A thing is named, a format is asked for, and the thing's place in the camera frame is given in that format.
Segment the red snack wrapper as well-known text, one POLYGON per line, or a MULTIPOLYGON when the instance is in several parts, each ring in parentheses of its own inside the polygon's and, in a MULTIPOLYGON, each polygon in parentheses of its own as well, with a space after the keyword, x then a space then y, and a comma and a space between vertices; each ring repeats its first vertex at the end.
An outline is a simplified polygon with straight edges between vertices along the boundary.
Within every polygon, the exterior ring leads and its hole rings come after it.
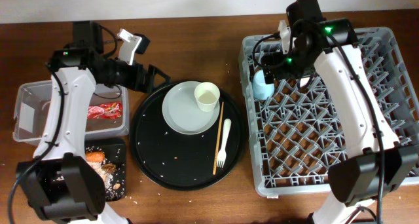
POLYGON ((88 107, 87 119, 117 119, 122 117, 121 102, 103 103, 88 107))

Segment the cream plastic cup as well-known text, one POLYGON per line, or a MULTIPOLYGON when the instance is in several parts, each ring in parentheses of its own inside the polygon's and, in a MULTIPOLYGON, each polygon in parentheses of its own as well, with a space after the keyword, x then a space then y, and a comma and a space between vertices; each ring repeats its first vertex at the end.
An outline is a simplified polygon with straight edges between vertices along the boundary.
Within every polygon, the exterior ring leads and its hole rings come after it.
POLYGON ((194 97, 198 108, 201 111, 209 112, 214 110, 219 101, 219 88, 210 82, 199 83, 194 89, 194 97))

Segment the blue plastic cup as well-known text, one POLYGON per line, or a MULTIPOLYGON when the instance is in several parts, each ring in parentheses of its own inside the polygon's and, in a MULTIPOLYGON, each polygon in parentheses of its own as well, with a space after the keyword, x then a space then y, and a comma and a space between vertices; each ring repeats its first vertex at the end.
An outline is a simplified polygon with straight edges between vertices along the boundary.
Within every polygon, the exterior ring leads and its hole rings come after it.
POLYGON ((273 83, 267 84, 262 70, 256 72, 252 81, 253 96, 258 100, 267 100, 274 94, 275 86, 273 83))

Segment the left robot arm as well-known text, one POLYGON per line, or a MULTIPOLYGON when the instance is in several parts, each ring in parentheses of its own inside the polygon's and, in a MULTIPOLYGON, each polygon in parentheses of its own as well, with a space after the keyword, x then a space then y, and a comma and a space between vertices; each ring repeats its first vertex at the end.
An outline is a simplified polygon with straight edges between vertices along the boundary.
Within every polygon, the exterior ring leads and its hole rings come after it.
POLYGON ((45 129, 33 158, 16 167, 15 189, 23 190, 39 219, 55 223, 127 223, 108 205, 100 175, 86 161, 84 139, 90 100, 98 84, 150 93, 161 70, 135 61, 149 39, 121 29, 104 51, 105 28, 73 23, 73 39, 46 64, 52 79, 45 129))

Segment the wooden chopstick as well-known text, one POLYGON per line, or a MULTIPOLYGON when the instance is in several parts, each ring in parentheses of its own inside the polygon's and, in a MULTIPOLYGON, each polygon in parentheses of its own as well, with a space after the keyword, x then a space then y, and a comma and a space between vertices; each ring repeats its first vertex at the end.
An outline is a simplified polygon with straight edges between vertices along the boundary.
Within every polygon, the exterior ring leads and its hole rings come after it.
POLYGON ((217 157, 218 157, 219 144, 220 144, 220 139, 221 139, 223 111, 224 111, 224 102, 221 102, 221 108, 220 108, 220 113, 219 113, 219 123, 218 123, 218 128, 217 128, 217 140, 216 140, 216 145, 215 145, 215 157, 214 157, 213 170, 212 170, 213 176, 216 174, 216 170, 217 170, 217 161, 218 161, 217 157))

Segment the white plastic fork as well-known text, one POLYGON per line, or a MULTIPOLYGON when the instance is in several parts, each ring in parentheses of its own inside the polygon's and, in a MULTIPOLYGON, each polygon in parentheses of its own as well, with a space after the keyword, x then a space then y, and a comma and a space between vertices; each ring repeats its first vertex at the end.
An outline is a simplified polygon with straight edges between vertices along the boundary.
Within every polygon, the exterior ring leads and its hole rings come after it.
POLYGON ((217 167, 223 168, 227 158, 226 146, 228 141, 228 136, 230 134, 230 127, 232 121, 230 119, 225 119, 223 123, 223 131, 221 136, 221 148, 217 154, 217 167))

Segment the light grey plate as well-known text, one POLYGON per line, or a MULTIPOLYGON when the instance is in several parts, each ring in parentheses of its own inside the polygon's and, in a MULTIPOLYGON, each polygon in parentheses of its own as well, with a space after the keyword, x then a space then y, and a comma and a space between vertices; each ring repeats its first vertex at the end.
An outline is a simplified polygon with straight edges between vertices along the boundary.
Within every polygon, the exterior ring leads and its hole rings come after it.
POLYGON ((185 135, 205 132, 213 126, 219 116, 219 101, 208 112, 202 111, 194 96, 198 81, 185 81, 173 86, 165 95, 162 114, 168 126, 185 135))

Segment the orange carrot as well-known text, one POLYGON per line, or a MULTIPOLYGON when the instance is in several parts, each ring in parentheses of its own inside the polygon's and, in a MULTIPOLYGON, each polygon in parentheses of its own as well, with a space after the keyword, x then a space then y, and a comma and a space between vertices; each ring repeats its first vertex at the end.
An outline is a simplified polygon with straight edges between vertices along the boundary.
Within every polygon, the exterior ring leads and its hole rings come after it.
POLYGON ((87 162, 101 163, 105 160, 105 154, 101 151, 88 152, 85 154, 87 162))

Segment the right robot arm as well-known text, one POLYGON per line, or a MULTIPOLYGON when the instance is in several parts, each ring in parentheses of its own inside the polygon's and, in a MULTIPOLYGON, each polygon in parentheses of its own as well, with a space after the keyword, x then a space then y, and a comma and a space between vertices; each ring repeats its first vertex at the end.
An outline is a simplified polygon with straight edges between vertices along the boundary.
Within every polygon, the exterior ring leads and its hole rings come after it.
POLYGON ((413 145, 401 145, 375 98, 363 68, 359 40, 351 22, 327 20, 318 0, 296 0, 286 24, 273 38, 282 53, 256 64, 267 83, 319 75, 335 105, 346 143, 347 159, 328 170, 331 188, 309 223, 350 223, 376 204, 373 217, 382 221, 382 200, 396 191, 418 161, 413 145))

